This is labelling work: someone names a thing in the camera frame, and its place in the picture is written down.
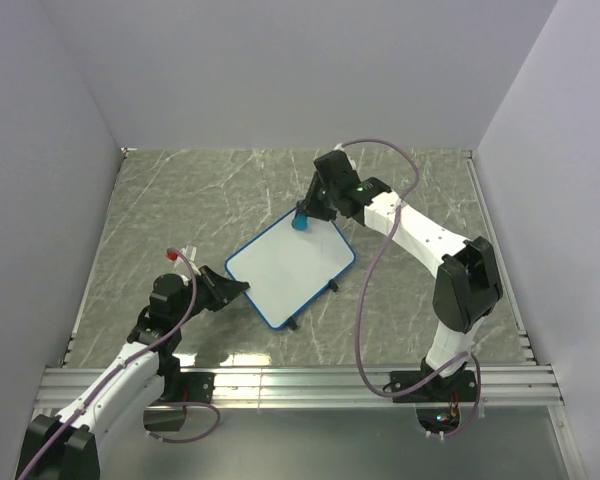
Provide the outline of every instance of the blue eraser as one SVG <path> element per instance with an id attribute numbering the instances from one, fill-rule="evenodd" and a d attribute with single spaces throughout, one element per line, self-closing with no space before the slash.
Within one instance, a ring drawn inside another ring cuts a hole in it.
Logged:
<path id="1" fill-rule="evenodd" d="M 291 226 L 294 230 L 306 230 L 308 226 L 307 216 L 301 213 L 296 213 L 295 217 L 293 217 L 293 220 L 291 220 Z"/>

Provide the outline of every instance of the gray wall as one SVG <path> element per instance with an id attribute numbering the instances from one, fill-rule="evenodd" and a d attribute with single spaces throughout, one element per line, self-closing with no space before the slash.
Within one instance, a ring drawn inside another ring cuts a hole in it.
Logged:
<path id="1" fill-rule="evenodd" d="M 69 338 L 119 156 L 40 3 L 0 0 L 0 480 Z"/>
<path id="2" fill-rule="evenodd" d="M 478 153 L 534 348 L 600 479 L 600 1 L 558 2 Z"/>
<path id="3" fill-rule="evenodd" d="M 555 0 L 43 0 L 118 144 L 476 147 Z"/>

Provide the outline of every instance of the blue border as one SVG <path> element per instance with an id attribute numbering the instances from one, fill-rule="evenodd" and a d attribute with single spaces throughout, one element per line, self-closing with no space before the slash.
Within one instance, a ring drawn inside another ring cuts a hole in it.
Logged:
<path id="1" fill-rule="evenodd" d="M 231 260 L 233 257 L 235 257 L 237 254 L 239 254 L 242 250 L 244 250 L 245 248 L 247 248 L 249 245 L 251 245 L 253 242 L 255 242 L 258 238 L 260 238 L 262 235 L 264 235 L 268 230 L 272 229 L 274 226 L 276 226 L 278 223 L 280 223 L 282 220 L 284 220 L 285 218 L 287 218 L 289 215 L 291 215 L 293 212 L 295 212 L 295 208 L 292 208 L 291 210 L 289 210 L 287 213 L 285 213 L 282 217 L 280 217 L 278 220 L 276 220 L 275 222 L 273 222 L 271 225 L 269 225 L 267 228 L 265 228 L 262 232 L 260 232 L 258 235 L 256 235 L 255 237 L 253 237 L 249 242 L 247 242 L 246 244 L 244 244 L 242 247 L 240 247 L 238 250 L 236 250 L 234 253 L 232 253 L 225 261 L 224 261 L 224 269 L 225 271 L 229 274 L 229 276 L 233 279 L 233 280 L 237 280 L 236 277 L 233 276 L 233 274 L 231 273 L 231 271 L 229 270 L 228 267 L 228 263 L 229 260 Z M 353 247 L 351 246 L 351 244 L 349 243 L 349 241 L 345 238 L 345 236 L 342 234 L 342 232 L 340 231 L 340 229 L 338 228 L 338 226 L 331 222 L 331 224 L 333 225 L 333 227 L 336 229 L 336 231 L 340 234 L 340 236 L 342 237 L 342 240 L 344 240 L 344 243 L 347 245 L 347 247 L 349 247 L 349 250 L 351 250 L 351 253 L 353 253 L 353 260 L 351 260 L 351 262 L 349 263 L 349 265 L 347 265 L 346 267 L 344 267 L 340 273 L 338 273 L 335 277 L 333 277 L 333 280 L 339 278 L 344 272 L 346 272 L 351 265 L 353 265 L 356 262 L 356 252 L 353 249 Z M 313 302 L 316 298 L 318 298 L 318 296 L 324 292 L 327 288 L 329 288 L 329 282 L 327 282 L 325 284 L 324 287 L 322 287 L 320 290 L 318 290 L 318 292 L 311 297 L 309 300 L 307 300 L 305 302 L 304 305 L 302 305 L 300 308 L 298 308 L 298 310 L 296 310 L 295 312 L 293 312 L 290 316 L 291 317 L 295 317 L 296 315 L 298 315 L 298 313 L 300 313 L 302 310 L 304 310 L 307 305 L 309 305 L 311 302 Z M 267 321 L 267 319 L 265 318 L 265 316 L 262 314 L 262 312 L 258 309 L 258 307 L 256 307 L 255 303 L 253 303 L 253 301 L 251 300 L 251 298 L 249 297 L 249 291 L 247 290 L 245 292 L 245 297 L 247 297 L 247 300 L 249 301 L 249 303 L 251 304 L 251 306 L 255 309 L 256 312 L 258 312 L 258 315 L 260 315 L 260 317 L 262 317 L 262 320 L 264 320 L 264 323 L 267 324 L 267 326 L 271 329 L 271 330 L 282 330 L 283 328 L 285 328 L 287 326 L 287 321 L 285 321 L 284 323 L 282 323 L 279 327 L 272 327 L 271 324 Z"/>

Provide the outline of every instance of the white board with blue border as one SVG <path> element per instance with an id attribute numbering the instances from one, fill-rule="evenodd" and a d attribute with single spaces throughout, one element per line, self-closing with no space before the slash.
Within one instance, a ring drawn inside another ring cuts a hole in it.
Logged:
<path id="1" fill-rule="evenodd" d="M 295 208 L 231 255 L 225 270 L 249 282 L 247 299 L 274 330 L 283 328 L 355 262 L 356 255 L 333 222 L 308 219 L 294 230 Z"/>

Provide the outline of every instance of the marble tabletop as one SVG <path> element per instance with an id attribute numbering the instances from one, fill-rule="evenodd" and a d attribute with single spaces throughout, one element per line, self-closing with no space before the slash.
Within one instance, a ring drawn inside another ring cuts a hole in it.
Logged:
<path id="1" fill-rule="evenodd" d="M 413 178 L 406 162 L 382 148 L 349 149 L 361 178 L 401 191 Z M 133 151 L 114 190 L 69 367 L 105 367 L 116 356 L 153 280 L 173 266 L 169 246 L 193 244 L 196 263 L 224 272 L 224 261 L 303 197 L 321 150 Z M 408 203 L 446 229 L 487 236 L 459 150 L 413 150 L 421 182 Z M 204 312 L 183 328 L 183 365 L 310 366 L 354 363 L 353 323 L 360 283 L 383 237 L 354 221 L 336 222 L 357 254 L 338 281 L 298 317 L 297 331 L 273 331 L 246 298 Z M 430 273 L 392 245 L 365 302 L 363 355 L 368 364 L 419 363 L 436 330 Z M 511 306 L 504 298 L 477 333 L 485 363 L 524 361 Z"/>

